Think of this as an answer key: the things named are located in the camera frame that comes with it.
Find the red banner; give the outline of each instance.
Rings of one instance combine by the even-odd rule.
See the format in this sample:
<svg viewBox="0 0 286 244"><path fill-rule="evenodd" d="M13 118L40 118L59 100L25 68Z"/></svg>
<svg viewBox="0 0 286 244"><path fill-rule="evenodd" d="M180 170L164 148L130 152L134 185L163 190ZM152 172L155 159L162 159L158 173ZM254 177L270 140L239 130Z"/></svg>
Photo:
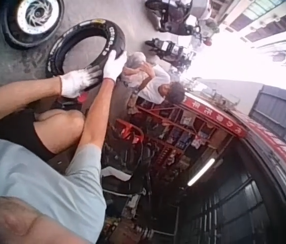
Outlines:
<svg viewBox="0 0 286 244"><path fill-rule="evenodd" d="M184 106L190 108L190 110L193 110L200 115L207 117L214 122L214 124L224 127L229 132L240 138L246 136L246 130L242 125L238 124L234 118L230 117L228 114L219 110L218 108L213 107L206 101L194 96L190 96L185 96L182 102Z"/></svg>
<svg viewBox="0 0 286 244"><path fill-rule="evenodd" d="M280 140L273 133L268 131L261 124L255 122L249 116L234 112L252 131L254 131L260 138L262 138L267 145L286 162L286 143Z"/></svg>

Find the ground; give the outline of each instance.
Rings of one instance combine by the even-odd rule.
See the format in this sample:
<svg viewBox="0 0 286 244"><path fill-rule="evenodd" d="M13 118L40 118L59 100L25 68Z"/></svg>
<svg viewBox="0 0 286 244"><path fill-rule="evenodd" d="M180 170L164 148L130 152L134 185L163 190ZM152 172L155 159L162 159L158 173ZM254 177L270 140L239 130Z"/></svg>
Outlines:
<svg viewBox="0 0 286 244"><path fill-rule="evenodd" d="M148 18L144 0L64 0L65 15L56 35L39 47L19 51L10 48L4 41L0 27L0 85L28 79L45 78L46 57L54 41L71 26L84 20L106 18L117 23L126 37L126 49L129 53L143 51L144 41L153 37L176 40L176 36L158 33ZM93 61L101 52L105 41L100 37L86 39L76 45L67 55L64 70L83 68ZM94 98L98 88L89 94L89 102ZM124 112L124 101L128 91L118 85L113 96L111 118Z"/></svg>

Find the hand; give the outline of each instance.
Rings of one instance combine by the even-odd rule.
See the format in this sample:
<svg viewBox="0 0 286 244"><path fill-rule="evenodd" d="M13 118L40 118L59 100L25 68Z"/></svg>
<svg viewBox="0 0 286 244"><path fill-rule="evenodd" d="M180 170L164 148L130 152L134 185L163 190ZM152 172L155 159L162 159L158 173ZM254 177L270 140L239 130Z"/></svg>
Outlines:
<svg viewBox="0 0 286 244"><path fill-rule="evenodd" d="M61 95L66 98L76 98L88 86L98 82L102 70L99 65L88 66L82 70L74 70L61 75Z"/></svg>
<svg viewBox="0 0 286 244"><path fill-rule="evenodd" d="M155 71L153 69L153 66L150 65L147 62L144 62L141 66L140 66L140 70L144 71L149 77L154 78L155 77Z"/></svg>
<svg viewBox="0 0 286 244"><path fill-rule="evenodd" d="M116 59L116 51L112 50L109 54L108 60L103 69L103 78L109 78L115 82L117 80L117 77L122 72L122 69L126 61L127 61L126 51L124 51L123 54Z"/></svg>

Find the fluorescent light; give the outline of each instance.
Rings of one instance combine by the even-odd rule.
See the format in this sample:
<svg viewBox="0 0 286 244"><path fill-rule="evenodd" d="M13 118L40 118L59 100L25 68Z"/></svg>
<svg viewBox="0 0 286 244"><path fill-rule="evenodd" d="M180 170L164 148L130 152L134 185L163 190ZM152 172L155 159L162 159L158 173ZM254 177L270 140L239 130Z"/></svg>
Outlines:
<svg viewBox="0 0 286 244"><path fill-rule="evenodd" d="M207 164L188 182L188 186L192 186L206 171L213 165L215 159L210 159Z"/></svg>

